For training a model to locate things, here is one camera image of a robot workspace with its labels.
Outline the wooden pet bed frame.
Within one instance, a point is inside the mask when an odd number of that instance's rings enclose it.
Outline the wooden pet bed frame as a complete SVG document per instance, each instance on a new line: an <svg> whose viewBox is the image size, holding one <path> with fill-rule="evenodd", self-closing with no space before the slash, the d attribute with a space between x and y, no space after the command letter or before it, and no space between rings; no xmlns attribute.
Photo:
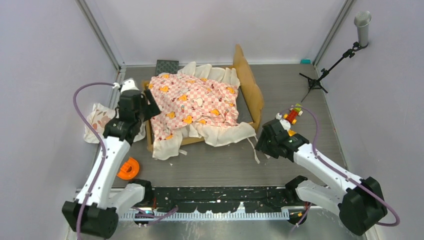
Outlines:
<svg viewBox="0 0 424 240"><path fill-rule="evenodd" d="M236 70L237 76L240 80L239 89L241 93L243 93L244 102L246 103L246 106L252 119L252 121L248 124L254 128L255 133L258 133L262 120L264 97L261 92L261 89L256 83L255 76L248 61L244 56L243 49L240 44L235 45L232 65L225 67ZM154 139L150 120L147 121L145 126L147 150L152 153L154 149ZM189 145L198 142L205 142L205 139L203 137L185 137L182 139L181 145Z"/></svg>

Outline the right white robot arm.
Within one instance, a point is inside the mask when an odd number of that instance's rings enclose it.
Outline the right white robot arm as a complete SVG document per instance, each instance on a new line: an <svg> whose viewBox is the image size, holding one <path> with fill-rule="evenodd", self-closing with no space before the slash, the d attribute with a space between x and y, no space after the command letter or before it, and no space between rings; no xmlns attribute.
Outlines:
<svg viewBox="0 0 424 240"><path fill-rule="evenodd" d="M291 205L307 202L339 216L355 235L363 235L388 214L381 186L372 177L355 175L323 155L305 137L284 128L282 119L265 123L255 146L275 159L282 157L304 167L326 186L304 176L285 184L285 198Z"/></svg>

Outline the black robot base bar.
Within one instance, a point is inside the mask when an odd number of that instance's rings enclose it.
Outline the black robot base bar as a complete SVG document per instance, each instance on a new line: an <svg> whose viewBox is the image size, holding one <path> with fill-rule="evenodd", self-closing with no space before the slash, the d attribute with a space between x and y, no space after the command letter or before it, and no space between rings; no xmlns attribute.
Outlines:
<svg viewBox="0 0 424 240"><path fill-rule="evenodd" d="M283 186L156 187L132 208L134 223L286 220L302 224L312 206Z"/></svg>

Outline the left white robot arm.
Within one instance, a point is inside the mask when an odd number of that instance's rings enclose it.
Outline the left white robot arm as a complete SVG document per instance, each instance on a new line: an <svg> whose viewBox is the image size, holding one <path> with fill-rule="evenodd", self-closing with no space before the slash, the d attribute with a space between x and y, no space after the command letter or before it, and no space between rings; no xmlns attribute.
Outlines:
<svg viewBox="0 0 424 240"><path fill-rule="evenodd" d="M121 91L115 116L105 125L99 141L101 150L85 186L75 200L65 201L62 206L62 214L77 239L83 234L109 239L119 217L136 204L148 207L153 202L154 191L148 180L132 179L113 197L110 191L142 123L160 112L150 90Z"/></svg>

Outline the pink checkered duck blanket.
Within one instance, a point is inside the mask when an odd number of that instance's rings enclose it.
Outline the pink checkered duck blanket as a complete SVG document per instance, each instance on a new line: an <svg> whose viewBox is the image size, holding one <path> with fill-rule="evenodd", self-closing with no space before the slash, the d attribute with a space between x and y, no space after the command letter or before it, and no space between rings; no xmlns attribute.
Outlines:
<svg viewBox="0 0 424 240"><path fill-rule="evenodd" d="M178 156L184 138L203 138L206 144L221 147L253 137L254 128L238 122L240 86L234 68L196 62L175 74L152 77L148 88L161 111L150 120L153 158Z"/></svg>

